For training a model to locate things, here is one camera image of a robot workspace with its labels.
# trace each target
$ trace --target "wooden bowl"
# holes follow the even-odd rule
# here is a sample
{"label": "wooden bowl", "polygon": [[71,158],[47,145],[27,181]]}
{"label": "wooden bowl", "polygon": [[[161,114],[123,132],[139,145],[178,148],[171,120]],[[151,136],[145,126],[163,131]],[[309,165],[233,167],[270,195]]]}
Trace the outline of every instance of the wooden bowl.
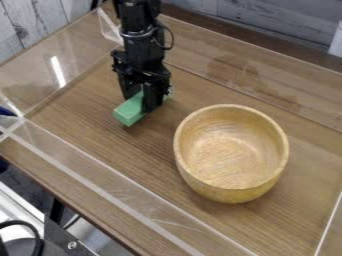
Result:
{"label": "wooden bowl", "polygon": [[289,141],[263,113],[223,104],[183,120],[174,151],[190,187],[218,202],[243,203],[275,185],[289,159]]}

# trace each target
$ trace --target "wooden table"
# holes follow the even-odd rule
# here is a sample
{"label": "wooden table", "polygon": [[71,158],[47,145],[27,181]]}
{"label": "wooden table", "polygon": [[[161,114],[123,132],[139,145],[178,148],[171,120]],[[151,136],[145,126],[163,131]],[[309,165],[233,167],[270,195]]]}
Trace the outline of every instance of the wooden table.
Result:
{"label": "wooden table", "polygon": [[[167,57],[175,95],[131,128],[111,116],[123,102],[109,56],[117,44],[102,38],[95,13],[2,67],[0,75],[11,76],[2,90],[7,100],[16,103],[34,126],[71,144],[56,146],[58,138],[44,133],[47,137],[32,139],[32,145],[50,150],[50,155],[39,156],[10,136],[0,144],[2,155],[138,254],[249,254],[237,242],[258,255],[314,255],[342,190],[342,74],[171,18],[163,17],[163,21],[177,36],[177,47]],[[54,47],[59,50],[52,56],[62,56],[60,65],[71,84],[62,86],[47,72],[44,82],[31,89],[32,81],[42,81],[38,66],[32,67],[36,75],[23,71],[15,77],[15,69],[20,65],[28,68],[32,56],[39,67],[46,67],[47,62],[40,60]],[[58,93],[42,104],[54,92]],[[193,111],[218,103],[261,110],[280,123],[290,139],[290,161],[278,185],[261,199],[241,205],[214,203],[197,195],[175,167],[175,129]],[[74,147],[96,160],[74,157]],[[72,167],[74,177],[66,166],[58,168],[55,157]],[[158,227],[142,223],[138,215],[127,214],[121,202],[109,200],[109,195],[118,198],[122,193],[115,190],[119,176],[109,168],[166,199],[175,211],[182,210],[182,216],[191,215],[191,223],[182,222],[181,215],[175,222],[174,210],[158,209],[163,218],[150,218],[159,227],[179,234],[185,244],[157,232]],[[129,187],[127,191],[125,195],[135,188]],[[133,205],[137,209],[146,193],[138,192]],[[225,237],[227,245],[214,241],[215,246],[206,238],[209,234],[193,227],[198,223],[203,230],[213,231],[214,239]],[[320,255],[340,253],[336,250],[332,254],[332,249],[330,254],[325,252],[324,243]]]}

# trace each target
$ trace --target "green block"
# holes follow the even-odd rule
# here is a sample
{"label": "green block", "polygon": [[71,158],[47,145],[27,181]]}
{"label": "green block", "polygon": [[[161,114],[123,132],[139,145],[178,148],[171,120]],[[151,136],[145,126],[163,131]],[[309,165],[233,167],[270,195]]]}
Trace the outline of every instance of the green block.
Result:
{"label": "green block", "polygon": [[114,117],[122,124],[129,127],[133,126],[146,116],[146,113],[143,113],[142,109],[143,97],[145,94],[143,91],[141,91],[114,110]]}

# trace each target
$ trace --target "bowl rim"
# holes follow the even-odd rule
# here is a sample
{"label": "bowl rim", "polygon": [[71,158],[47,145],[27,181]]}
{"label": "bowl rim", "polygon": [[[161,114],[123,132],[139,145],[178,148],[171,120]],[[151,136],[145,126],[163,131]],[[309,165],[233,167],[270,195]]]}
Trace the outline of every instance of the bowl rim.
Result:
{"label": "bowl rim", "polygon": [[[282,149],[284,149],[284,154],[281,156],[281,162],[278,164],[278,167],[275,168],[273,175],[269,177],[267,180],[261,181],[259,183],[257,183],[254,186],[241,186],[241,187],[234,187],[234,188],[227,188],[223,186],[213,186],[213,184],[209,184],[206,181],[203,181],[202,179],[199,179],[194,173],[191,173],[190,167],[186,164],[186,161],[183,159],[182,153],[181,153],[181,147],[179,147],[179,136],[181,133],[183,131],[185,125],[187,124],[187,122],[197,117],[198,115],[201,115],[203,112],[211,110],[211,109],[219,109],[219,108],[229,108],[229,109],[243,109],[257,115],[259,115],[275,128],[275,130],[278,131],[278,134],[281,136],[281,141],[282,141]],[[285,134],[285,131],[282,129],[282,127],[278,125],[278,123],[273,120],[273,118],[270,116],[267,116],[265,113],[262,113],[259,110],[243,106],[243,105],[238,105],[238,104],[217,104],[205,108],[198,109],[195,112],[193,112],[181,122],[177,132],[175,132],[175,137],[174,137],[174,154],[175,154],[175,160],[178,162],[178,164],[181,165],[182,169],[189,173],[189,175],[202,184],[210,186],[210,187],[215,187],[217,189],[223,189],[223,190],[246,190],[246,189],[253,189],[253,188],[258,188],[262,185],[267,184],[275,177],[278,177],[282,173],[282,171],[285,170],[288,161],[289,161],[289,155],[290,155],[290,145],[289,145],[289,139],[288,136]]]}

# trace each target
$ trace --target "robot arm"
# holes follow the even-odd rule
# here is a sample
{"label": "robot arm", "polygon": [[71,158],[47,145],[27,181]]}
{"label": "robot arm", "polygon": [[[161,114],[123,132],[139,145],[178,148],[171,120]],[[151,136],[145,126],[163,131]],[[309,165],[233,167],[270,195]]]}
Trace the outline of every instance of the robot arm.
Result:
{"label": "robot arm", "polygon": [[126,100],[143,93],[142,112],[150,113],[171,92],[171,73],[163,59],[173,45],[166,47],[165,30],[169,29],[157,19],[161,0],[114,0],[114,6],[125,41],[125,51],[113,52],[114,71]]}

